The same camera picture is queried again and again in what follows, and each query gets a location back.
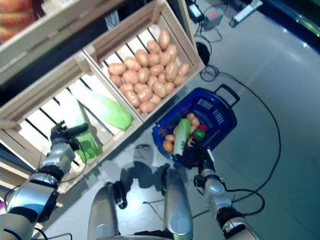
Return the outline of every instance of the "wooden crate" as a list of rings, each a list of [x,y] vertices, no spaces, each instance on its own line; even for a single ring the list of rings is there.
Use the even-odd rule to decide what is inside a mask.
[[[177,46],[176,62],[189,63],[191,68],[185,82],[167,95],[151,113],[139,113],[124,97],[121,91],[111,82],[108,65],[123,63],[127,57],[133,57],[138,49],[147,51],[149,40],[158,41],[161,30],[167,30],[172,44]],[[119,95],[131,106],[132,110],[145,122],[168,102],[181,88],[191,81],[205,66],[200,59],[194,45],[181,27],[179,21],[166,1],[153,1],[145,7],[120,22],[114,29],[97,38],[84,48],[84,52],[91,56],[102,68],[102,72],[113,85]]]
[[[136,113],[109,84],[101,71],[83,52],[78,52],[0,108],[0,116],[16,126],[1,129],[0,142],[32,169],[36,169],[50,151],[50,129],[64,119],[59,101],[63,101],[64,96],[71,95],[67,88],[75,82],[124,106],[132,115],[133,121],[126,131],[122,131],[96,117],[90,109],[84,108],[89,125],[96,129],[93,134],[100,142],[101,154],[88,160],[86,166],[79,156],[76,157],[70,172],[62,181],[78,176],[85,167],[84,173],[74,180],[61,183],[58,189],[60,193],[66,193],[142,125]]]

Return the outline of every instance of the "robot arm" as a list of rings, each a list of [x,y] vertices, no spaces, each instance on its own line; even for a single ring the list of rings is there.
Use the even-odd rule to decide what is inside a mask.
[[[86,123],[70,129],[63,124],[51,130],[51,150],[37,172],[8,200],[7,213],[0,216],[3,240],[29,240],[35,224],[46,221],[54,210],[59,183],[71,168],[74,151],[81,147],[73,137],[88,129]]]

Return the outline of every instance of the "gray floor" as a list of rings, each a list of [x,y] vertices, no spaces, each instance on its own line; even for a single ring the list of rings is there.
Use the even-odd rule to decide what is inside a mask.
[[[203,10],[210,5],[204,0],[198,2]],[[236,28],[229,27],[227,16],[218,27],[223,40],[212,45],[210,63],[250,86],[270,107],[282,134],[280,163],[261,191],[265,210],[248,220],[264,239],[320,239],[320,57],[259,12]],[[217,37],[214,31],[205,34],[210,40]],[[243,87],[222,76],[209,83],[197,76],[178,96],[196,87],[215,90],[221,83],[232,87],[241,100],[233,108],[237,127],[213,151],[216,170],[230,188],[254,188],[268,176],[278,150],[276,128],[266,109]],[[65,207],[53,213],[46,234],[50,237],[70,232],[74,239],[85,240],[96,192],[108,181],[127,180],[128,172],[134,173],[133,182],[126,181],[130,188],[128,207],[117,211],[120,232],[162,229],[159,217],[143,204],[163,198],[158,173],[170,163],[158,152],[151,132],[149,127],[77,184]],[[140,155],[135,149],[140,144],[151,148],[141,149]],[[207,209],[206,201],[193,187],[196,172],[193,169],[183,174],[193,215]],[[258,208],[259,201],[251,197],[235,206],[247,212]],[[153,206],[163,214],[164,202]],[[194,219],[194,239],[224,239],[210,213]]]

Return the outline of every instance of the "pile of potatoes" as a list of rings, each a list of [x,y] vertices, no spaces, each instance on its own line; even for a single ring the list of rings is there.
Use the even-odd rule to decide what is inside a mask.
[[[110,80],[141,113],[152,112],[163,98],[182,84],[190,70],[189,63],[176,63],[177,46],[170,44],[170,35],[161,31],[158,39],[147,42],[148,53],[142,49],[135,57],[108,67]]]

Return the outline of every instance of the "produce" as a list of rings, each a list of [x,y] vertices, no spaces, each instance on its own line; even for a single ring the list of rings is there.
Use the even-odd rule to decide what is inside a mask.
[[[69,95],[61,101],[60,104],[61,110],[64,113],[64,122],[67,128],[77,127],[86,122],[79,103],[74,96]],[[76,153],[84,163],[86,159],[92,159],[99,154],[97,142],[89,129],[77,135],[75,138],[79,141],[82,149],[77,150]]]
[[[142,113],[150,113],[155,109],[156,105],[151,101],[144,101],[140,104],[139,109]]]
[[[206,133],[205,133],[205,131],[202,131],[202,130],[200,130],[200,129],[197,128],[197,129],[193,132],[192,135],[194,136],[195,139],[201,141],[202,139],[205,138]]]
[[[186,77],[185,76],[180,76],[180,75],[178,75],[176,78],[175,78],[175,80],[174,80],[174,85],[177,87],[177,86],[179,86],[180,84],[183,84],[184,83],[184,81],[186,80]]]
[[[147,83],[148,87],[149,87],[149,88],[152,88],[152,86],[153,86],[153,84],[154,84],[155,82],[158,82],[158,78],[157,78],[156,76],[151,75],[151,76],[150,76],[150,79],[149,79],[149,81],[148,81],[148,83]]]
[[[174,149],[174,145],[172,144],[171,141],[168,141],[168,140],[163,142],[162,147],[164,148],[164,150],[166,150],[169,153],[171,153]]]
[[[126,68],[127,68],[128,70],[133,70],[133,71],[138,72],[138,71],[141,69],[141,65],[138,63],[138,61],[136,60],[136,58],[133,57],[133,56],[127,57],[127,58],[124,60],[123,64],[126,65]]]
[[[150,70],[149,68],[143,67],[138,72],[138,81],[141,84],[146,84],[150,79]]]
[[[190,70],[190,64],[189,63],[182,63],[179,67],[179,72],[178,74],[180,76],[186,76],[189,73]]]
[[[178,50],[177,46],[174,44],[170,44],[168,48],[166,49],[166,52],[171,55],[171,62],[176,61],[177,55],[178,55]]]
[[[182,118],[177,126],[175,141],[173,145],[173,154],[174,155],[183,155],[185,145],[189,138],[189,132],[191,128],[191,122],[187,118]]]
[[[186,118],[191,121],[192,119],[195,118],[195,115],[194,115],[192,112],[190,112],[190,113],[188,113],[188,115],[186,116]]]
[[[177,75],[178,75],[178,64],[175,62],[170,62],[166,67],[165,67],[165,79],[168,82],[174,82]]]
[[[151,54],[160,54],[162,52],[159,44],[155,40],[149,40],[146,43],[146,49],[148,49]]]
[[[141,92],[141,90],[147,89],[147,88],[148,86],[146,84],[141,84],[138,82],[136,85],[134,85],[134,92],[138,94],[139,92]]]
[[[135,52],[135,58],[141,66],[148,67],[149,65],[148,53],[146,53],[144,50],[138,49]]]
[[[126,108],[117,102],[79,84],[71,85],[70,90],[99,119],[123,131],[131,125],[132,116]]]
[[[166,30],[162,30],[159,35],[159,45],[160,48],[164,51],[167,49],[170,43],[170,35]]]
[[[164,73],[161,73],[159,76],[158,76],[158,81],[162,84],[165,84],[167,81],[166,81],[166,75]]]
[[[123,73],[122,77],[126,84],[137,84],[139,75],[136,71],[127,70]]]
[[[167,95],[166,87],[163,83],[156,81],[152,85],[153,92],[160,98],[164,98]]]
[[[138,93],[138,98],[141,102],[149,101],[152,98],[153,92],[150,88],[145,88]]]
[[[169,52],[163,52],[161,55],[160,55],[160,64],[162,66],[167,66],[169,63],[171,62],[171,54]]]
[[[189,132],[189,134],[190,134],[190,135],[192,135],[196,129],[197,129],[197,127],[196,127],[196,126],[191,125],[191,128],[190,128],[190,132]]]
[[[138,95],[134,91],[127,90],[124,92],[124,96],[126,99],[128,99],[128,101],[132,104],[132,106],[136,108],[139,107],[141,102]]]
[[[111,75],[110,80],[116,85],[117,88],[120,88],[120,86],[123,84],[122,78],[118,75]]]
[[[134,85],[132,83],[125,83],[125,84],[122,84],[119,89],[124,94],[128,90],[132,90],[133,91],[134,90]]]
[[[150,73],[153,76],[159,76],[164,71],[164,69],[164,66],[162,66],[161,64],[157,64],[150,67]]]
[[[158,105],[161,102],[161,98],[156,94],[152,94],[152,97],[149,101],[154,103],[155,105]]]
[[[169,95],[170,93],[172,93],[172,91],[175,89],[175,85],[173,82],[166,82],[164,84],[164,87],[165,87],[165,93],[167,95]]]
[[[173,143],[175,141],[175,136],[168,134],[167,136],[165,136],[165,140]]]
[[[200,122],[198,120],[198,118],[194,117],[192,120],[191,120],[191,124],[195,127],[198,127],[200,125]]]
[[[160,64],[160,55],[155,53],[150,53],[148,55],[149,67]]]
[[[122,63],[111,63],[108,67],[108,72],[110,75],[122,75],[126,70],[126,65]]]

